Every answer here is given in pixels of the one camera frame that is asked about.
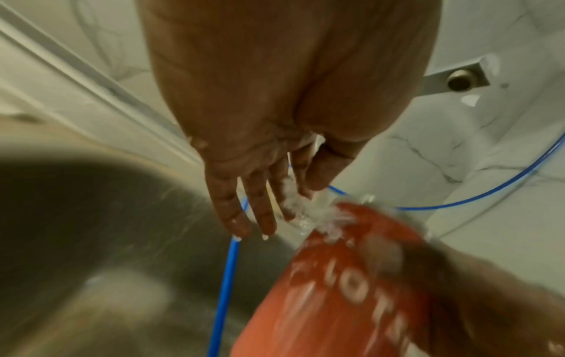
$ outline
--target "stainless steel sink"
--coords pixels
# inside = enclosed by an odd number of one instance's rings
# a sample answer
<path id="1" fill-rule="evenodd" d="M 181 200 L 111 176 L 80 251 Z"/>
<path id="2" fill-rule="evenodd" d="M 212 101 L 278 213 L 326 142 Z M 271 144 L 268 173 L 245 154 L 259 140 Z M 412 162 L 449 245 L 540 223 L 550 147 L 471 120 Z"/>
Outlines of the stainless steel sink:
<path id="1" fill-rule="evenodd" d="M 229 246 L 166 170 L 0 161 L 0 356 L 204 356 Z M 293 250 L 241 245 L 222 356 Z"/>

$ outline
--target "blue tube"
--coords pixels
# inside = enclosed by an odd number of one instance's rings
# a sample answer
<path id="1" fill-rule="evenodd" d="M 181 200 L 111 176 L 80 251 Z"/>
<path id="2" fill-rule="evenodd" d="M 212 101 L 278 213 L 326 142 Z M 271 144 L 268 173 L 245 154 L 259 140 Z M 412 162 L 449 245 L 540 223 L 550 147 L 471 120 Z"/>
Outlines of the blue tube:
<path id="1" fill-rule="evenodd" d="M 243 211 L 247 211 L 247 207 L 249 206 L 247 197 L 243 199 L 241 206 Z M 232 236 L 230 250 L 228 251 L 228 260 L 225 263 L 224 277 L 222 278 L 220 301 L 218 302 L 218 308 L 216 310 L 216 319 L 214 320 L 214 330 L 212 330 L 208 357 L 218 357 L 220 352 L 225 316 L 228 312 L 228 305 L 230 304 L 231 286 L 234 281 L 235 266 L 237 264 L 237 255 L 239 250 L 240 243 L 236 240 L 235 236 Z"/>
<path id="2" fill-rule="evenodd" d="M 452 202 L 452 203 L 446 203 L 444 205 L 437 205 L 437 206 L 424 206 L 424 207 L 396 207 L 396 209 L 398 209 L 399 211 L 432 211 L 435 209 L 443 209 L 443 208 L 449 208 L 449 207 L 455 207 L 455 206 L 461 206 L 464 205 L 466 203 L 470 203 L 470 202 L 474 202 L 477 201 L 481 198 L 485 198 L 487 196 L 490 196 L 498 191 L 501 191 L 505 188 L 507 188 L 508 186 L 512 185 L 513 183 L 517 182 L 518 180 L 520 180 L 521 178 L 527 176 L 528 174 L 532 173 L 533 171 L 536 170 L 536 168 L 538 166 L 540 166 L 541 164 L 543 164 L 543 162 L 545 162 L 547 159 L 549 159 L 549 157 L 555 153 L 555 151 L 557 151 L 562 144 L 565 142 L 565 132 L 563 134 L 561 134 L 561 136 L 559 137 L 559 139 L 557 141 L 555 141 L 555 143 L 552 144 L 552 146 L 549 147 L 548 150 L 546 150 L 539 158 L 537 158 L 537 160 L 535 160 L 530 166 L 526 167 L 525 169 L 523 169 L 522 171 L 520 171 L 516 176 L 512 177 L 511 179 L 509 179 L 508 181 L 496 186 L 495 188 L 481 193 L 480 195 L 471 197 L 471 198 L 467 198 L 467 199 L 463 199 L 462 201 L 457 201 L 457 202 Z M 347 195 L 346 192 L 330 186 L 329 189 L 339 195 Z"/>

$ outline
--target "hand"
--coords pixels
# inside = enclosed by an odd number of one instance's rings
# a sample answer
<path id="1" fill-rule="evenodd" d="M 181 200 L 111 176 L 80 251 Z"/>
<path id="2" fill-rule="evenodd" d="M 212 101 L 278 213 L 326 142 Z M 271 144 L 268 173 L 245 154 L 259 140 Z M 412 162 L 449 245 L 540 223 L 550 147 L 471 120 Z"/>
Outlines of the hand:
<path id="1" fill-rule="evenodd" d="M 210 197 L 241 237 L 276 222 L 288 154 L 300 192 L 327 187 L 415 95 L 440 0 L 139 0 L 161 92 L 202 156 Z M 314 156 L 316 134 L 325 143 Z M 286 219 L 292 216 L 283 212 Z"/>
<path id="2" fill-rule="evenodd" d="M 432 294 L 433 357 L 565 356 L 565 299 L 445 245 L 402 246 L 370 237 L 360 255 L 386 274 Z"/>

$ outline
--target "bottle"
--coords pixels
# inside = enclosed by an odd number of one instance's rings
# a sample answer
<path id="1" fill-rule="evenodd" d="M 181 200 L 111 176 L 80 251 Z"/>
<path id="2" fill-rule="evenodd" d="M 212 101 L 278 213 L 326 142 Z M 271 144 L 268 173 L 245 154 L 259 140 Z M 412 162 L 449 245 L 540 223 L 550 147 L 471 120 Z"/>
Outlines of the bottle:
<path id="1" fill-rule="evenodd" d="M 427 340 L 430 297 L 371 279 L 354 249 L 370 235 L 423 244 L 422 230 L 374 203 L 337 207 L 352 223 L 337 240 L 312 231 L 231 357 L 401 357 L 412 341 Z"/>

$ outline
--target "blue hose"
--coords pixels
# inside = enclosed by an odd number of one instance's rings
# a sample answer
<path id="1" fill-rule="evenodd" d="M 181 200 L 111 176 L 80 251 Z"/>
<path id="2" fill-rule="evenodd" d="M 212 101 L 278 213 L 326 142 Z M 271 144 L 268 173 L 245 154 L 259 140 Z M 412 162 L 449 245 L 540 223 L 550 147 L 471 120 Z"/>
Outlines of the blue hose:
<path id="1" fill-rule="evenodd" d="M 437 206 L 424 206 L 424 207 L 396 207 L 396 209 L 398 209 L 399 211 L 432 211 L 435 209 L 443 209 L 443 208 L 449 208 L 449 207 L 455 207 L 455 206 L 461 206 L 464 205 L 466 203 L 470 203 L 470 202 L 474 202 L 477 201 L 481 198 L 485 198 L 487 196 L 490 196 L 498 191 L 501 191 L 505 188 L 507 188 L 508 186 L 512 185 L 513 183 L 517 182 L 518 180 L 520 180 L 521 178 L 523 178 L 524 176 L 527 176 L 528 174 L 532 173 L 533 171 L 536 170 L 536 168 L 538 166 L 540 166 L 544 161 L 546 161 L 547 159 L 549 159 L 549 157 L 555 153 L 555 151 L 557 151 L 562 144 L 565 142 L 565 132 L 563 134 L 561 134 L 561 136 L 559 137 L 559 139 L 557 141 L 555 141 L 552 146 L 549 147 L 549 149 L 547 149 L 539 158 L 537 158 L 537 160 L 535 160 L 530 166 L 526 167 L 525 169 L 523 169 L 522 171 L 520 171 L 516 176 L 512 177 L 511 179 L 509 179 L 508 181 L 501 183 L 500 185 L 496 186 L 495 188 L 487 191 L 487 192 L 483 192 L 480 195 L 471 197 L 471 198 L 467 198 L 467 199 L 463 199 L 462 201 L 457 201 L 457 202 L 452 202 L 452 203 L 446 203 L 444 205 L 437 205 Z M 347 195 L 347 193 L 345 191 L 342 191 L 336 187 L 330 186 L 329 189 L 339 195 Z"/>
<path id="2" fill-rule="evenodd" d="M 243 211 L 247 211 L 249 201 L 247 197 L 243 199 L 241 207 Z M 240 250 L 240 242 L 235 237 L 231 237 L 230 250 L 228 251 L 228 260 L 225 263 L 224 277 L 222 278 L 222 288 L 220 290 L 220 301 L 216 310 L 216 319 L 214 320 L 214 330 L 212 330 L 212 338 L 210 339 L 210 348 L 208 357 L 217 357 L 222 344 L 222 333 L 224 331 L 225 316 L 228 312 L 230 304 L 231 285 L 234 281 L 235 266 L 237 264 L 237 254 Z"/>

